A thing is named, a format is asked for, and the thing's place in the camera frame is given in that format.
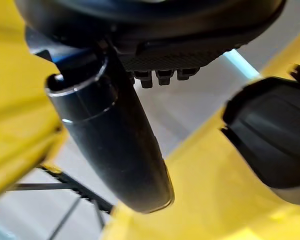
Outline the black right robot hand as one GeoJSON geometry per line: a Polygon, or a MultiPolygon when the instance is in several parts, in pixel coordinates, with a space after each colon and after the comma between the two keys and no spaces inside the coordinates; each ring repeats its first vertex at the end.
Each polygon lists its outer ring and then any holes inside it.
{"type": "Polygon", "coordinates": [[[53,63],[44,90],[113,194],[148,214],[175,194],[134,89],[188,80],[264,33],[284,0],[17,0],[30,52],[53,63]]]}

